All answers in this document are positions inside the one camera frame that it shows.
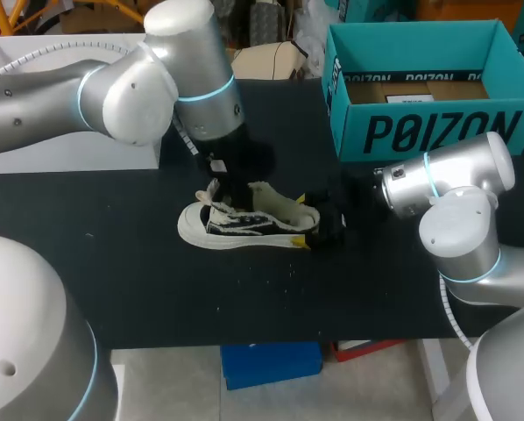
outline plastic bag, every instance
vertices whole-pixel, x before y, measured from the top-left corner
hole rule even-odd
[[[307,54],[306,72],[320,77],[324,68],[324,49],[330,24],[340,22],[339,12],[324,0],[303,0],[303,7],[295,11],[294,41]]]

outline sneaker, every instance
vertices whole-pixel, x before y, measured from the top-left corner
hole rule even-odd
[[[318,228],[318,210],[282,196],[267,182],[251,182],[248,186],[252,211],[232,208],[224,199],[214,201],[219,189],[217,180],[206,191],[197,191],[199,202],[184,209],[178,220],[182,239],[211,250],[244,246],[307,247],[304,234]]]

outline red box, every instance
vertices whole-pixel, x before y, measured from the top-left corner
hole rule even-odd
[[[402,342],[405,342],[405,340],[404,339],[379,340],[379,341],[370,340],[366,344],[362,344],[360,346],[354,346],[353,348],[346,349],[345,351],[339,351],[337,348],[337,342],[332,342],[330,343],[330,349],[332,349],[332,352],[336,356],[336,359],[338,360],[338,362],[344,362],[347,360],[352,360],[357,357],[361,357],[362,355],[367,355],[368,353],[374,353],[375,351],[379,351],[381,349],[388,348],[389,346],[401,344]]]

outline table surface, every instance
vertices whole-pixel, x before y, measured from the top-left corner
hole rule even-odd
[[[251,133],[275,148],[270,183],[290,197],[324,187],[340,166],[320,82],[240,85]],[[498,229],[524,246],[524,156],[514,163]],[[171,130],[160,170],[0,175],[0,235],[53,265],[110,348],[454,336],[419,219],[391,218],[371,244],[351,233],[334,252],[203,250],[176,221],[208,181]],[[453,307],[471,336],[513,311]]]

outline cable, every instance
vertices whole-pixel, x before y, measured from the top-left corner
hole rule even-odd
[[[115,53],[120,53],[126,55],[130,53],[130,50],[123,46],[116,46],[110,42],[100,42],[100,41],[66,41],[60,42],[58,44],[53,44],[52,46],[46,46],[40,48],[31,53],[25,54],[23,57],[12,61],[9,64],[4,65],[0,68],[0,75],[4,75],[16,68],[19,68],[23,64],[38,59],[43,55],[53,53],[54,51],[66,50],[68,48],[81,48],[81,47],[93,47],[93,48],[103,48],[105,50],[114,51]]]
[[[451,306],[449,304],[449,299],[447,298],[447,289],[445,287],[445,280],[440,275],[439,275],[439,291],[441,292],[441,301],[443,302],[443,308],[445,309],[445,314],[447,315],[447,319],[451,323],[451,326],[453,330],[455,331],[455,333],[457,334],[458,338],[461,339],[461,342],[463,342],[464,346],[466,346],[470,351],[473,345],[468,340],[468,338],[464,335],[463,331],[461,330],[461,327],[458,325],[457,321],[455,320],[455,316],[453,316],[453,310],[451,309]]]

